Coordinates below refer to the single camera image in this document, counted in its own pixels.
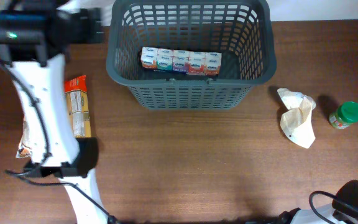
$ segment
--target white background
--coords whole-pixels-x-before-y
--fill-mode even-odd
[[[82,7],[102,7],[103,24],[111,20],[115,0],[78,0]],[[7,3],[0,0],[0,10]],[[273,21],[358,19],[358,0],[267,0]]]

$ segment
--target basket rim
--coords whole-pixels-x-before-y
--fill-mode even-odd
[[[124,11],[121,10],[122,4],[133,4],[135,0],[116,0],[116,2],[112,5],[112,19],[110,23],[110,30],[109,30],[109,43],[108,43],[108,55],[106,58],[106,70],[109,74],[110,78],[112,78],[115,82],[124,85],[124,86],[150,86],[150,85],[173,85],[172,82],[167,81],[166,79],[155,79],[155,80],[129,80],[120,76],[116,69],[113,67],[113,62],[115,59],[115,54],[113,49],[116,48],[118,39],[115,38],[114,34],[116,33],[115,30],[119,27],[119,24],[115,19],[114,16],[119,15],[119,17],[124,16]],[[167,0],[143,0],[142,4],[155,4],[156,2],[166,2]],[[268,65],[265,73],[256,79],[253,80],[232,80],[232,79],[222,79],[217,78],[213,82],[206,82],[205,80],[177,80],[176,84],[179,85],[186,85],[186,83],[192,83],[192,85],[261,85],[265,82],[269,81],[277,69],[277,60],[275,56],[275,49],[274,49],[274,39],[273,39],[273,29],[272,29],[272,22],[270,20],[270,8],[267,4],[266,0],[256,0],[262,6],[264,12],[264,26],[263,31],[265,32],[265,49],[267,51],[267,58],[268,58]],[[214,0],[202,0],[202,1],[192,1],[192,0],[185,0],[180,1],[180,4],[197,4],[197,2],[216,2]],[[238,3],[244,2],[244,0],[235,1]]]

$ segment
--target basket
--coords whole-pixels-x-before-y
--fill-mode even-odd
[[[142,47],[221,52],[218,76],[145,70]],[[276,71],[265,0],[117,0],[106,69],[148,109],[230,109]]]

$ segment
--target brown table surface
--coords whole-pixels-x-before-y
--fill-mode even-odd
[[[336,130],[327,120],[338,103],[358,102],[358,21],[275,22],[273,29],[277,72],[229,111],[147,110],[108,76],[107,44],[71,46],[65,75],[87,75],[108,211],[137,222],[278,215],[309,208],[314,190],[336,193],[358,179],[358,123]],[[277,87],[317,101],[310,149],[281,132]],[[15,159],[22,116],[0,70],[0,223],[74,223],[63,187],[34,187],[3,173],[25,163]]]

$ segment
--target green jar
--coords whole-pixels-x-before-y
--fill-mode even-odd
[[[329,122],[336,129],[345,129],[358,122],[358,103],[348,101],[329,115]]]

